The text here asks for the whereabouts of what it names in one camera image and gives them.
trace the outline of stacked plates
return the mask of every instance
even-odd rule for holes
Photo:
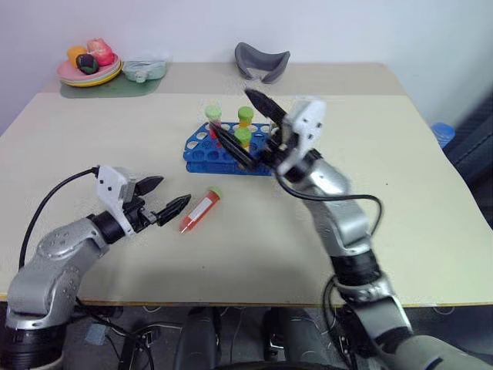
[[[109,66],[100,67],[99,71],[92,75],[86,75],[75,68],[68,60],[64,61],[56,70],[63,83],[76,87],[90,87],[101,85],[114,79],[120,73],[123,62],[115,55],[115,61]]]

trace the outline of table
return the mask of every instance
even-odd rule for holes
[[[155,93],[138,98],[64,99],[53,83],[0,137],[0,298],[17,268],[25,229],[60,180],[99,163],[163,183],[146,196],[158,210],[191,193],[192,204],[217,185],[224,197],[194,230],[179,218],[111,246],[85,276],[79,296],[119,304],[302,304],[320,301],[332,274],[303,204],[269,177],[188,173],[183,146],[219,103],[236,119],[260,88],[288,110],[296,99],[327,101],[316,148],[385,205],[374,251],[402,302],[493,302],[493,233],[395,77],[379,64],[290,65],[274,85],[246,82],[230,64],[175,64]],[[255,122],[267,121],[256,114]],[[86,177],[50,200],[27,259],[45,233],[103,210]],[[361,206],[373,219],[372,204]]]

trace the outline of green placemat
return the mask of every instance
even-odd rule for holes
[[[123,73],[117,77],[92,87],[74,87],[62,83],[60,94],[65,98],[123,98],[142,96],[152,93],[161,83],[161,79],[150,79],[143,83],[129,81]]]

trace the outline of white wall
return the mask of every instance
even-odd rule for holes
[[[98,36],[175,62],[229,61],[239,41],[291,62],[384,62],[428,123],[454,125],[493,85],[492,17],[492,0],[3,0],[0,133],[69,46]]]

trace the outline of pink plate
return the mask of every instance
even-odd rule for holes
[[[76,82],[85,82],[88,80],[94,80],[99,77],[104,76],[108,71],[114,69],[116,65],[120,63],[120,59],[117,54],[114,54],[115,61],[109,66],[100,67],[99,71],[93,73],[92,75],[86,75],[84,72],[74,68],[72,64],[68,60],[65,60],[56,70],[56,73],[59,75],[60,79],[67,79],[70,81]]]

